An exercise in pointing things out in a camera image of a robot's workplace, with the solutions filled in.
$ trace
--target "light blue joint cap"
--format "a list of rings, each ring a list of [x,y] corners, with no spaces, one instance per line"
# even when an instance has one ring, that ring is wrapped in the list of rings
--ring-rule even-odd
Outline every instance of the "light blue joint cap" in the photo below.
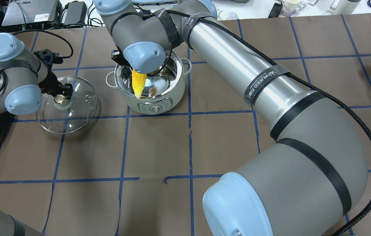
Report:
[[[117,14],[131,4],[131,0],[93,0],[93,2],[100,15]]]
[[[203,196],[203,210],[214,236],[273,236],[267,212],[248,181],[235,172],[223,175]]]
[[[202,4],[204,4],[212,16],[216,17],[217,19],[217,12],[216,12],[216,6],[211,2],[211,0],[199,0]]]
[[[35,85],[23,85],[14,89],[5,99],[5,107],[14,115],[27,115],[41,108],[41,90]]]
[[[0,33],[0,62],[19,56],[25,45],[10,33]]]
[[[155,42],[137,42],[127,46],[124,58],[139,73],[148,74],[160,67],[166,58],[163,47]]]

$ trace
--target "white mug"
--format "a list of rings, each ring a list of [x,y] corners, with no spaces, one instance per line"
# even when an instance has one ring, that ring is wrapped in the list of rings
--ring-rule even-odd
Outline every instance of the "white mug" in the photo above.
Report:
[[[290,17],[294,12],[301,0],[284,0],[282,15]]]
[[[334,11],[334,15],[351,14],[354,9],[359,5],[361,0],[340,0],[337,6],[334,8],[334,2],[330,6],[330,9]]]

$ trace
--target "white label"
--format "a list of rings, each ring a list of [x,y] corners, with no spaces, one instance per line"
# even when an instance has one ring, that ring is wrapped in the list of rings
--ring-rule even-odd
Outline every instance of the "white label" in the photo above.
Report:
[[[49,18],[49,14],[35,15],[34,22],[45,21],[45,20],[48,20],[48,18]]]

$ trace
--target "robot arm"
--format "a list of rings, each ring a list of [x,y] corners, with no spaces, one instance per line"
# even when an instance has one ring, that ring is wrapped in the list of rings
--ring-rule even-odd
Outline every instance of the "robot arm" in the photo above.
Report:
[[[367,163],[350,122],[322,94],[297,85],[284,67],[199,22],[205,17],[220,24],[210,17],[210,0],[188,0],[172,9],[175,14],[160,10],[145,21],[130,0],[94,4],[133,69],[157,69],[162,52],[176,45],[170,38],[178,36],[270,124],[277,143],[205,193],[214,235],[321,235],[360,200]],[[176,30],[169,30],[171,24]]]
[[[54,55],[32,53],[12,34],[0,33],[0,113],[34,113],[42,106],[42,93],[70,100],[71,85],[59,83],[50,70]]]

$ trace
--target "gray strap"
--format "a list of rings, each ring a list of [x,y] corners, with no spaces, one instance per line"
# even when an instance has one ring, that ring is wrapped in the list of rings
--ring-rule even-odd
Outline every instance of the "gray strap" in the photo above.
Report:
[[[160,9],[155,11],[154,14],[162,23],[162,26],[166,31],[166,35],[168,36],[168,40],[171,43],[171,47],[176,48],[180,46],[181,40],[177,27],[175,26],[175,23],[168,12],[165,9]]]
[[[1,62],[0,63],[0,74],[2,71],[9,69],[9,68],[13,68],[13,67],[26,67],[30,69],[32,72],[34,72],[38,78],[38,74],[37,74],[37,70],[35,69],[35,66],[26,60],[7,60],[4,62]]]
[[[14,223],[15,223],[15,231],[13,232],[13,236],[25,236],[25,226],[24,223],[22,223],[17,218],[13,217],[12,215],[9,215],[12,217]]]
[[[193,49],[191,47],[190,41],[189,41],[191,30],[194,28],[194,26],[197,24],[197,22],[199,21],[200,18],[207,18],[207,17],[213,17],[214,18],[214,16],[210,15],[208,12],[201,12],[201,13],[197,13],[195,15],[191,15],[187,24],[185,24],[184,30],[183,30],[183,39],[187,43],[187,45],[190,49]]]
[[[251,84],[247,87],[244,93],[244,100],[245,102],[253,107],[253,104],[256,98],[259,96],[260,92],[267,86],[273,79],[289,73],[289,70],[281,65],[272,66],[261,74],[256,76],[255,79],[251,82]]]

